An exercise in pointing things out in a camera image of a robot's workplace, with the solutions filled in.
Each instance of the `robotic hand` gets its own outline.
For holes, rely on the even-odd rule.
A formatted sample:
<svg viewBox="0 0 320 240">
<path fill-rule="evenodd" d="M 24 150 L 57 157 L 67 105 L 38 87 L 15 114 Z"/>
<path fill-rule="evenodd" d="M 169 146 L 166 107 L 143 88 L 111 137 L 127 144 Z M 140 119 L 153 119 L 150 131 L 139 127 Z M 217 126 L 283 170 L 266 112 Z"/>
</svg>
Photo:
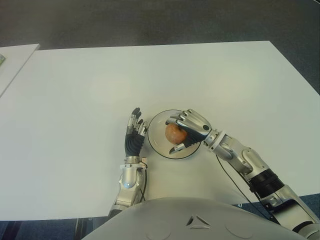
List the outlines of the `robotic hand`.
<svg viewBox="0 0 320 240">
<path fill-rule="evenodd" d="M 120 166 L 122 169 L 119 180 L 120 191 L 109 213 L 110 218 L 144 199 L 147 183 L 147 159 L 140 158 L 139 155 L 149 124 L 143 119 L 139 120 L 140 116 L 140 108 L 137 107 L 129 117 L 124 140 L 125 160 L 124 164 Z"/>
<path fill-rule="evenodd" d="M 185 141 L 172 148 L 170 154 L 203 141 L 211 152 L 238 172 L 277 223 L 308 239 L 320 237 L 320 220 L 288 185 L 282 183 L 256 151 L 224 131 L 212 129 L 210 123 L 192 109 L 170 116 L 166 121 L 169 123 L 177 124 L 187 132 Z"/>
</svg>

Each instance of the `floor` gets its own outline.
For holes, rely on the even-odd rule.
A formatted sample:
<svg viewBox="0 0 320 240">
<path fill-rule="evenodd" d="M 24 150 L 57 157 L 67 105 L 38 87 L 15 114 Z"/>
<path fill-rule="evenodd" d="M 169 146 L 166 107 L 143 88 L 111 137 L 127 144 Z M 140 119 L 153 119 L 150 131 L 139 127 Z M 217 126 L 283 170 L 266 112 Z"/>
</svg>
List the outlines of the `floor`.
<svg viewBox="0 0 320 240">
<path fill-rule="evenodd" d="M 0 47 L 271 41 L 320 93 L 316 0 L 0 0 Z M 302 198 L 319 217 L 320 194 Z M 250 205 L 244 209 L 254 212 Z M 88 221 L 88 230 L 94 219 Z M 24 221 L 17 240 L 71 240 L 76 219 Z M 7 222 L 0 222 L 0 237 Z"/>
</svg>

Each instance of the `apple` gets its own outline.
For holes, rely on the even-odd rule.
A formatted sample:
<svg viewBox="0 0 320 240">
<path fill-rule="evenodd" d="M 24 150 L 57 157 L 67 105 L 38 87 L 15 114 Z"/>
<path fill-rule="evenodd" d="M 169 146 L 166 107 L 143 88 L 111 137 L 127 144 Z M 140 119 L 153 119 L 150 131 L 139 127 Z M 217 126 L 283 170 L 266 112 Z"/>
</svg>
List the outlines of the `apple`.
<svg viewBox="0 0 320 240">
<path fill-rule="evenodd" d="M 187 132 L 178 125 L 169 123 L 165 128 L 165 137 L 172 144 L 180 144 L 186 139 Z"/>
</svg>

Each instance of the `white table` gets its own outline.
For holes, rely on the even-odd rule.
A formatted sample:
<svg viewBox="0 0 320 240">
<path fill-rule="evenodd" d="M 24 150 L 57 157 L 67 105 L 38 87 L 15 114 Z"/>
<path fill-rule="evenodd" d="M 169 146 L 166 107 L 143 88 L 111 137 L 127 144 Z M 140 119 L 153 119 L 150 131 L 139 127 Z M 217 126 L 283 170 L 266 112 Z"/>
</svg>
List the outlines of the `white table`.
<svg viewBox="0 0 320 240">
<path fill-rule="evenodd" d="M 0 97 L 38 47 L 39 44 L 0 47 L 0 54 L 6 58 L 0 65 Z"/>
<path fill-rule="evenodd" d="M 270 42 L 38 50 L 0 100 L 0 220 L 107 215 L 136 106 L 147 120 L 193 108 L 298 195 L 319 193 L 320 97 Z M 204 146 L 172 160 L 146 140 L 142 155 L 147 199 L 245 202 Z"/>
</svg>

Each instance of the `black cable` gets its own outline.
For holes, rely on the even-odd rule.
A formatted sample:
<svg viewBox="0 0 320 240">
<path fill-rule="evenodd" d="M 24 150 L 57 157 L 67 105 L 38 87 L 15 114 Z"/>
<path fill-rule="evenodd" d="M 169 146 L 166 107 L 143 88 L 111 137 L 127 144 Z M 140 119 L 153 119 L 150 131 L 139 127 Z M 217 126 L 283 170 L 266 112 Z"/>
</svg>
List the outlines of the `black cable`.
<svg viewBox="0 0 320 240">
<path fill-rule="evenodd" d="M 140 192 L 141 192 L 141 195 L 142 195 L 142 197 L 143 197 L 143 201 L 146 201 L 145 196 L 144 196 L 144 194 L 143 194 L 143 192 L 142 192 L 141 188 L 140 188 Z"/>
<path fill-rule="evenodd" d="M 233 184 L 236 186 L 236 188 L 240 191 L 240 193 L 242 193 L 242 195 L 245 197 L 245 199 L 262 215 L 264 216 L 266 219 L 268 219 L 268 217 L 266 215 L 264 215 L 250 200 L 249 198 L 247 198 L 247 196 L 244 194 L 243 191 L 241 191 L 241 189 L 238 187 L 238 185 L 235 183 L 235 181 L 232 179 L 232 177 L 227 173 L 227 171 L 225 170 L 224 166 L 221 164 L 220 159 L 218 158 L 218 155 L 216 154 L 216 159 L 218 160 L 221 168 L 223 169 L 223 171 L 225 172 L 225 174 L 227 174 L 227 176 L 230 178 L 230 180 L 233 182 Z"/>
<path fill-rule="evenodd" d="M 141 191 L 141 198 L 140 198 L 140 201 L 139 203 L 142 202 L 142 199 L 145 201 L 145 193 L 146 193 L 146 187 L 147 187 L 147 168 L 148 168 L 148 165 L 146 163 L 144 163 L 143 161 L 141 161 L 141 163 L 143 163 L 145 165 L 145 175 L 144 175 L 144 187 L 143 187 L 143 191 L 141 190 L 140 188 L 140 191 Z"/>
</svg>

